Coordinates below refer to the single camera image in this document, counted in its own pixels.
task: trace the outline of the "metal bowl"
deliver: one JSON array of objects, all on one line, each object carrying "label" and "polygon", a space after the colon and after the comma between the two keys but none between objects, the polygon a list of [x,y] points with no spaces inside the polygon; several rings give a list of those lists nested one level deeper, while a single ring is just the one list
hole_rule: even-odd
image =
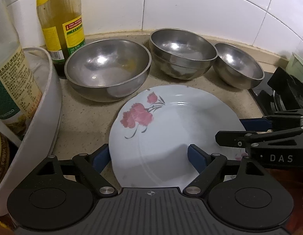
[{"label": "metal bowl", "polygon": [[122,99],[147,79],[151,55],[147,48],[123,39],[87,44],[66,61],[69,84],[81,96],[98,102]]},{"label": "metal bowl", "polygon": [[218,57],[216,48],[189,31],[165,28],[154,31],[149,46],[155,64],[171,77],[191,80],[206,73]]},{"label": "metal bowl", "polygon": [[259,63],[246,52],[227,43],[216,43],[215,47],[219,56],[213,68],[229,85],[251,89],[264,79],[264,71]]}]

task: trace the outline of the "metal screw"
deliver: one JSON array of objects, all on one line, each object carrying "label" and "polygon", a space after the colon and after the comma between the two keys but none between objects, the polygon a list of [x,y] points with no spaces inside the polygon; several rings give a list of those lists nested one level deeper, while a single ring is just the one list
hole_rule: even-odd
[{"label": "metal screw", "polygon": [[114,188],[111,186],[104,186],[99,189],[99,192],[102,194],[112,194],[114,192]]},{"label": "metal screw", "polygon": [[189,194],[199,194],[201,189],[197,186],[190,186],[185,189],[185,191]]}]

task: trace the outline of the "tiled wall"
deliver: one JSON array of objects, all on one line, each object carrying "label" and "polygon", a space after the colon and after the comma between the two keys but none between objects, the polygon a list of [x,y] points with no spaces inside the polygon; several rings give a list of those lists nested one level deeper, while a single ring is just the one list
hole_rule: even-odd
[{"label": "tiled wall", "polygon": [[[23,47],[44,44],[36,0],[5,0]],[[303,58],[303,0],[82,0],[85,34],[177,27]]]}]

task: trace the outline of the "speckled countertop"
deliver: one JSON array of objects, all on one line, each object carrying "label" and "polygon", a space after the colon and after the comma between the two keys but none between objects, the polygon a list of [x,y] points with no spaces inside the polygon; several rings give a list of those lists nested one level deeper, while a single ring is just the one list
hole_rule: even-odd
[{"label": "speckled countertop", "polygon": [[[147,34],[122,33],[91,36],[88,38],[88,42],[107,37],[127,38],[139,43],[145,43],[148,40]],[[212,43],[220,41],[216,38],[207,39]],[[240,48],[243,48],[259,61],[265,71],[274,72],[276,66],[273,64],[285,65],[286,61],[274,54],[246,45],[240,46]],[[66,80],[61,80],[63,91],[62,118],[53,154],[61,160],[71,159],[79,153],[92,153],[97,150],[104,143],[108,143],[110,128],[119,110],[129,99],[145,89],[169,84],[182,84],[207,91],[227,104],[239,118],[262,116],[257,104],[247,90],[239,90],[225,84],[218,78],[213,68],[210,68],[206,74],[197,79],[184,81],[163,74],[152,63],[150,74],[145,83],[132,95],[114,103],[97,103],[84,99],[67,84]],[[113,186],[120,188],[113,174],[111,163],[101,174]]]}]

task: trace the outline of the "plate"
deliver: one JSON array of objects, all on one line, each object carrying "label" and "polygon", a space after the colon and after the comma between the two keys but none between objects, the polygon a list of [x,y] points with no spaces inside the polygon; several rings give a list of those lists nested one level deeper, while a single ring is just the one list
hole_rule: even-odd
[{"label": "plate", "polygon": [[243,148],[220,147],[220,130],[245,131],[238,117],[214,95],[184,85],[156,86],[130,99],[109,135],[113,172],[122,187],[179,187],[198,172],[187,148],[241,160]]}]

